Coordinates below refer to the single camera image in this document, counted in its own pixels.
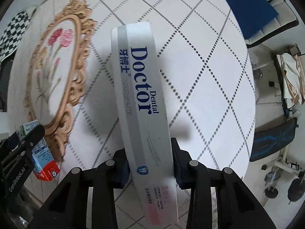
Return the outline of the white Doctor toothpaste box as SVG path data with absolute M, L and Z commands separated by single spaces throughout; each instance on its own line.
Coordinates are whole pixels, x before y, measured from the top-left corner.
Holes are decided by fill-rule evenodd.
M 150 23 L 112 29 L 112 68 L 124 148 L 149 223 L 178 221 L 173 154 Z

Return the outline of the beige cloth bag pile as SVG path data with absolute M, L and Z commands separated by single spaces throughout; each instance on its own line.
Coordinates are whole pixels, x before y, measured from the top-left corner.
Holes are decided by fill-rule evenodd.
M 273 56 L 278 75 L 284 107 L 304 104 L 304 54 L 301 55 L 297 44 L 288 47 L 288 52 Z

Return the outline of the black blue weight bench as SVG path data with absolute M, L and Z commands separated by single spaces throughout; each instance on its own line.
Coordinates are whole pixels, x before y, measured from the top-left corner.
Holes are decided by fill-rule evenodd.
M 285 148 L 295 138 L 297 118 L 254 134 L 250 162 L 266 158 Z

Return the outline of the floral patterned tablecloth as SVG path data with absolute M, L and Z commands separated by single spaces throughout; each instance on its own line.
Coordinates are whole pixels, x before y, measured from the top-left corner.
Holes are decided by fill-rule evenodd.
M 185 227 L 170 139 L 206 167 L 247 171 L 255 128 L 251 61 L 229 0 L 46 0 L 27 27 L 8 87 L 12 132 L 46 130 L 25 188 L 41 202 L 75 167 L 126 149 L 112 192 L 120 228 Z

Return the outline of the blue red small box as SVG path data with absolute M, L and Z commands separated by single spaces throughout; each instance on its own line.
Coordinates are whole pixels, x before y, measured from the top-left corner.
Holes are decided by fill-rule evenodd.
M 23 139 L 37 125 L 39 125 L 37 119 L 22 125 L 19 130 L 20 139 Z M 40 140 L 32 149 L 31 159 L 33 164 L 35 165 L 33 173 L 39 180 L 51 181 L 60 172 L 60 169 L 49 150 L 45 138 L 42 138 L 42 140 Z

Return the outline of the black white checkered cloth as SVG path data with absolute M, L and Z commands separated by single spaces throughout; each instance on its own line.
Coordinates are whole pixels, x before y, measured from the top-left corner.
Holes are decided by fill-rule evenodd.
M 30 21 L 28 13 L 21 11 L 7 25 L 1 36 L 1 63 L 17 50 Z

